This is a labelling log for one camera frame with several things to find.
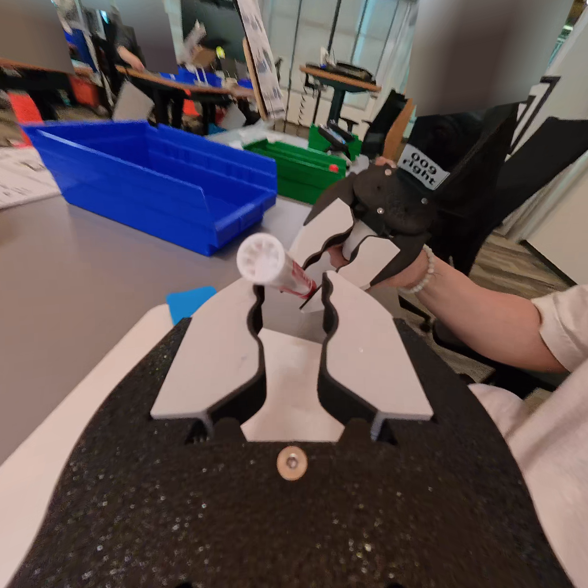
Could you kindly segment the blue whiteboard eraser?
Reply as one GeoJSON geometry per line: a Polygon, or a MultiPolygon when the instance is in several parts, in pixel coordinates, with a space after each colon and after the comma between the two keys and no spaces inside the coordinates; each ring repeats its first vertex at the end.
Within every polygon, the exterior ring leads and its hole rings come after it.
{"type": "Polygon", "coordinates": [[[190,318],[204,303],[215,296],[217,290],[212,286],[185,290],[166,295],[166,303],[173,326],[181,320],[190,318]]]}

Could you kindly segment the orange storage crate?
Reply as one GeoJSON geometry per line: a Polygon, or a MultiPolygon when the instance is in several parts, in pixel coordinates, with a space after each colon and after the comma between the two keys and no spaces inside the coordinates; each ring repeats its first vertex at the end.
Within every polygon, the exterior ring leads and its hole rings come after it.
{"type": "Polygon", "coordinates": [[[97,86],[85,77],[68,75],[73,95],[81,105],[96,108],[100,106],[97,86]]]}

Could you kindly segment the blue plastic bin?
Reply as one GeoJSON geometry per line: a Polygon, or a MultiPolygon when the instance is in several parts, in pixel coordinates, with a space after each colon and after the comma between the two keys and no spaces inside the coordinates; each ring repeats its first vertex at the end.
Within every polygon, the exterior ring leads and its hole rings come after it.
{"type": "Polygon", "coordinates": [[[23,125],[70,205],[211,256],[276,203],[266,156],[147,121],[23,125]]]}

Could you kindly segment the display board on stand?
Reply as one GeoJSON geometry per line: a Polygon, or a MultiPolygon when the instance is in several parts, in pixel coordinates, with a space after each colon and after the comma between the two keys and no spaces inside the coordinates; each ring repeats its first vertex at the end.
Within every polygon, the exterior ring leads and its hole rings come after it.
{"type": "Polygon", "coordinates": [[[234,4],[245,33],[243,51],[260,116],[265,121],[282,121],[286,116],[283,94],[258,2],[234,4]]]}

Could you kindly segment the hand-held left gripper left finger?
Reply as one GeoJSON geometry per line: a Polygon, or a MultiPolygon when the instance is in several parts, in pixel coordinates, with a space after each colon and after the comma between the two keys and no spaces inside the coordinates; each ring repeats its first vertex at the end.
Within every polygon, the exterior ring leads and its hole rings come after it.
{"type": "Polygon", "coordinates": [[[197,419],[212,433],[225,417],[244,424],[260,411],[267,397],[264,299],[263,286],[239,279],[192,315],[152,419],[197,419]]]}

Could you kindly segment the printed instruction sheet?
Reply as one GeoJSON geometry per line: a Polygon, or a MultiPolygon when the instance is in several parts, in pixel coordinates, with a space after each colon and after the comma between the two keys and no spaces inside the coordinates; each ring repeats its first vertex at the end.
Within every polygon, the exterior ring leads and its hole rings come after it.
{"type": "Polygon", "coordinates": [[[1,210],[60,195],[35,148],[1,148],[1,210]]]}

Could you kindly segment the black bag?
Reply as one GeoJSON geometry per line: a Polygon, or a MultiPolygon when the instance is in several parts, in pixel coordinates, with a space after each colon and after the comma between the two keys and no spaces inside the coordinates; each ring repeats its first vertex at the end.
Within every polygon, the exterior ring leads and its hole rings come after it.
{"type": "Polygon", "coordinates": [[[340,77],[348,77],[352,79],[356,79],[361,82],[365,82],[368,84],[374,83],[373,74],[365,70],[364,68],[357,67],[350,63],[345,62],[337,62],[335,64],[331,63],[324,63],[319,66],[319,68],[329,74],[337,75],[340,77]]]}

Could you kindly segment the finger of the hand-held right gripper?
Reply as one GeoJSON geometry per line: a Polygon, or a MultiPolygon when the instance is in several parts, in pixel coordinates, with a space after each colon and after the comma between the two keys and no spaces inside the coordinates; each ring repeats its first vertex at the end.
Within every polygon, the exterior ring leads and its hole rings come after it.
{"type": "Polygon", "coordinates": [[[307,221],[290,246],[290,257],[303,269],[320,260],[331,246],[343,243],[351,233],[355,218],[349,205],[335,198],[307,221]]]}
{"type": "Polygon", "coordinates": [[[397,275],[414,260],[413,239],[393,240],[375,234],[340,234],[329,239],[314,234],[299,236],[299,265],[307,270],[325,251],[341,246],[344,264],[331,271],[361,290],[397,275]]]}

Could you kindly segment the wooden standing desk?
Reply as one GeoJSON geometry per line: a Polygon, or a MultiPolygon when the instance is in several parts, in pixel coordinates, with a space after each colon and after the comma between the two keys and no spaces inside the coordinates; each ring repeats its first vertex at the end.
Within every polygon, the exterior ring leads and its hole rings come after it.
{"type": "Polygon", "coordinates": [[[321,91],[323,87],[333,89],[333,96],[330,103],[327,121],[338,121],[341,118],[341,110],[347,93],[370,93],[378,95],[382,90],[382,87],[373,81],[366,82],[355,77],[339,75],[329,72],[319,66],[315,67],[312,65],[300,65],[299,70],[305,74],[305,82],[308,82],[310,77],[318,81],[319,89],[313,111],[313,125],[316,124],[318,109],[320,107],[321,91]]]}

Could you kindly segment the grey leaning panel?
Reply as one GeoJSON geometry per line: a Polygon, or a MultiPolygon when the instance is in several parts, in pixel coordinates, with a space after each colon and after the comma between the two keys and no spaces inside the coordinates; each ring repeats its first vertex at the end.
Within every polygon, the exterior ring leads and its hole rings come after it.
{"type": "Polygon", "coordinates": [[[111,116],[113,121],[146,121],[155,107],[154,101],[133,83],[125,80],[118,93],[111,116]]]}

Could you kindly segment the red whiteboard marker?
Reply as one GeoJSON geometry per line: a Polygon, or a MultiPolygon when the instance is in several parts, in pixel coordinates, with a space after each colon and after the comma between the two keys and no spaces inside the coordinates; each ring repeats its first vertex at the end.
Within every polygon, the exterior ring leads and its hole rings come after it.
{"type": "Polygon", "coordinates": [[[253,285],[274,288],[303,300],[318,288],[283,244],[268,233],[246,238],[237,251],[236,264],[241,277],[253,285]]]}

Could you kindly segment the white whiteboard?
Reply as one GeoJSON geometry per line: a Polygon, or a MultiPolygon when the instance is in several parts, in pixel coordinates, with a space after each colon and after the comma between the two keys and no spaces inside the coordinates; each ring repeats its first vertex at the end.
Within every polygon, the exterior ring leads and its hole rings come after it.
{"type": "MultiPolygon", "coordinates": [[[[46,514],[67,457],[99,406],[172,329],[167,305],[150,309],[72,388],[1,465],[1,587],[6,587],[46,514]]],[[[266,328],[268,397],[242,430],[251,442],[335,441],[341,424],[316,397],[321,346],[266,328]]]]}

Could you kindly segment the person's right forearm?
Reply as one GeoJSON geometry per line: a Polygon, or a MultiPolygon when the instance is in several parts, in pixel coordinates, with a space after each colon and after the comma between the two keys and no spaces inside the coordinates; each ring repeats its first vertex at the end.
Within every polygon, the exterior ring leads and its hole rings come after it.
{"type": "Polygon", "coordinates": [[[435,262],[416,297],[481,356],[528,371],[566,372],[544,342],[542,318],[530,300],[482,288],[443,261],[435,262]]]}

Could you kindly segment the person's right hand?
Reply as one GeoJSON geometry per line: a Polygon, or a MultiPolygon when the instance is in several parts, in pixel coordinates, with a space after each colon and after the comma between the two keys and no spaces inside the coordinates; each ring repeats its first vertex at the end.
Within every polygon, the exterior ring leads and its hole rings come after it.
{"type": "Polygon", "coordinates": [[[435,254],[428,245],[423,245],[422,251],[416,260],[406,269],[395,276],[371,286],[369,290],[386,287],[404,290],[409,293],[418,293],[424,289],[432,278],[435,271],[435,263],[435,254]]]}

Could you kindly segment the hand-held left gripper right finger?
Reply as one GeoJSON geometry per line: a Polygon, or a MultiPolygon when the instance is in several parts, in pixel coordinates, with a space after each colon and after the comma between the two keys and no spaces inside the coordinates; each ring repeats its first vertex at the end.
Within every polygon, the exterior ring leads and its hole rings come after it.
{"type": "Polygon", "coordinates": [[[392,314],[333,270],[323,274],[322,344],[317,393],[325,411],[347,426],[360,419],[378,440],[389,420],[428,422],[433,408],[392,314]]]}

